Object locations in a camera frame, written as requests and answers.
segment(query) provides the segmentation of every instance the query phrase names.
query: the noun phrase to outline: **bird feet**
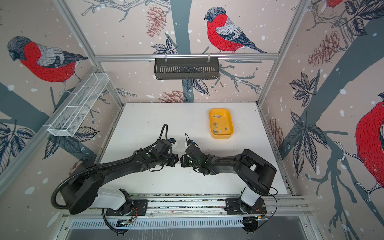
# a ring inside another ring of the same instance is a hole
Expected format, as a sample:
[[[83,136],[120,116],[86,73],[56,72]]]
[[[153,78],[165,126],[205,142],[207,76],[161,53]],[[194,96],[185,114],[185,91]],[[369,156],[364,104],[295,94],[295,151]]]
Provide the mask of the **bird feet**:
[[[62,95],[63,93],[71,93],[71,92],[68,91],[68,90],[61,91],[61,92],[59,92],[59,98],[61,98],[61,95]]]
[[[367,198],[367,199],[364,199],[364,201],[366,201],[366,202],[370,202],[370,201],[371,201],[371,191],[368,191],[367,189],[365,189],[365,187],[363,187],[363,186],[361,185],[361,183],[359,183],[359,182],[355,182],[355,184],[356,184],[356,185],[359,185],[359,186],[361,187],[361,189],[364,190],[364,191],[367,193],[368,198]]]

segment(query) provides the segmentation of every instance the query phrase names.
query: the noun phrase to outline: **white table surface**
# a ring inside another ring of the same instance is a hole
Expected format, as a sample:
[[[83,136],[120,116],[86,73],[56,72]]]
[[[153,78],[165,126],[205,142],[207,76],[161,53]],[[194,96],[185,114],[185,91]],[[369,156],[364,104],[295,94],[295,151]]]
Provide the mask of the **white table surface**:
[[[231,138],[211,137],[208,112],[212,108],[231,112],[235,129]],[[276,167],[272,186],[279,194],[287,194],[255,103],[127,103],[101,163],[129,157],[136,149],[154,143],[165,123],[168,138],[177,141],[173,153],[179,157],[185,154],[185,132],[203,152],[209,149],[217,156],[233,156],[250,149]],[[159,172],[133,173],[103,185],[113,190],[122,188],[130,194],[240,194],[245,186],[237,174],[204,176],[191,167],[182,168],[180,162],[175,167],[164,166]]]

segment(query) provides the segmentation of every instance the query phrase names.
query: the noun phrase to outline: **black cable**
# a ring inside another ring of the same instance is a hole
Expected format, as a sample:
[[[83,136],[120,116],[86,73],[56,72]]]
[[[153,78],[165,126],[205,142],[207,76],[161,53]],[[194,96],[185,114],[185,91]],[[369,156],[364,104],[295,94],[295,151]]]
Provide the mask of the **black cable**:
[[[163,128],[161,129],[161,133],[160,133],[160,137],[159,137],[159,139],[161,139],[161,136],[163,135],[164,128],[166,128],[166,137],[168,136],[168,125],[167,125],[167,124],[164,124],[164,125],[163,125]],[[70,180],[72,180],[72,179],[74,179],[74,178],[76,178],[76,177],[78,177],[78,176],[80,176],[80,175],[90,173],[90,172],[92,172],[92,171],[94,171],[94,170],[108,169],[108,168],[111,168],[111,167],[116,167],[116,166],[120,166],[120,165],[124,165],[124,164],[126,164],[126,163],[129,163],[129,162],[133,159],[134,155],[135,155],[137,152],[145,151],[146,149],[148,149],[148,148],[154,146],[154,145],[159,141],[159,139],[158,139],[155,143],[149,145],[148,147],[146,147],[146,148],[144,148],[144,149],[135,150],[135,151],[133,152],[132,156],[129,157],[129,158],[127,158],[127,160],[125,160],[125,161],[122,161],[122,162],[119,162],[119,163],[114,163],[114,164],[109,164],[109,163],[107,162],[107,163],[105,163],[104,165],[101,165],[101,166],[98,166],[98,167],[91,167],[91,168],[85,169],[85,170],[83,170],[83,171],[81,171],[81,172],[78,172],[78,173],[76,173],[76,174],[73,174],[72,176],[69,176],[67,179],[65,179],[63,182],[61,182],[61,183],[56,187],[56,189],[53,191],[52,196],[51,196],[51,204],[52,204],[52,206],[53,206],[54,208],[56,208],[56,209],[67,209],[67,208],[68,208],[67,205],[60,205],[60,204],[58,204],[57,201],[56,201],[56,196],[57,196],[57,194],[59,193],[59,191],[60,191],[61,189],[63,189],[63,187],[64,187],[65,185],[68,184],[68,182],[69,182]]]
[[[103,215],[103,220],[104,220],[105,225],[107,225],[107,227],[108,227],[109,229],[111,229],[112,231],[114,231],[114,232],[117,233],[118,235],[119,235],[119,234],[123,234],[123,235],[124,235],[124,233],[126,233],[126,232],[129,231],[129,229],[116,229],[116,228],[112,227],[112,226],[109,224],[109,222],[107,221],[107,218],[105,217],[104,208],[101,209],[101,213],[102,213],[102,215]]]

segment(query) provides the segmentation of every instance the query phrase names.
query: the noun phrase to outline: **bird head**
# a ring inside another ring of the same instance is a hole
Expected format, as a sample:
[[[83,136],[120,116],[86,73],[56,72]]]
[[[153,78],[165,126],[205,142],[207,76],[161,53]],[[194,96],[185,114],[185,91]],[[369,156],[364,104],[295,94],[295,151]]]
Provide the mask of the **bird head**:
[[[227,12],[222,7],[213,7],[208,10],[207,14],[205,15],[205,20],[208,20],[210,23],[214,21],[214,19],[221,15],[221,14],[227,14]]]
[[[24,47],[28,43],[32,42],[29,38],[24,36],[16,36],[8,42],[8,51],[12,60],[20,59],[22,61],[26,60]]]
[[[381,97],[383,99],[383,101],[384,101],[384,93],[380,93],[378,96]]]

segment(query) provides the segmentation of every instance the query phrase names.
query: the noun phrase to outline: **bird wing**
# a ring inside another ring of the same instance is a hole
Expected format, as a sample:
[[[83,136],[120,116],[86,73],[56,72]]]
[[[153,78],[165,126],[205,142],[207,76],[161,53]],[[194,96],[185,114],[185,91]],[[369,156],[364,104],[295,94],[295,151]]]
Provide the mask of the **bird wing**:
[[[60,48],[47,47],[36,43],[40,49],[41,57],[37,60],[37,64],[46,68],[58,68],[63,65],[64,54]]]
[[[225,40],[236,42],[235,40],[243,33],[243,30],[227,18],[225,25],[217,27],[216,32]]]
[[[384,152],[384,124],[381,125],[381,128],[380,128],[380,141],[381,141],[381,147],[383,148],[383,152]]]

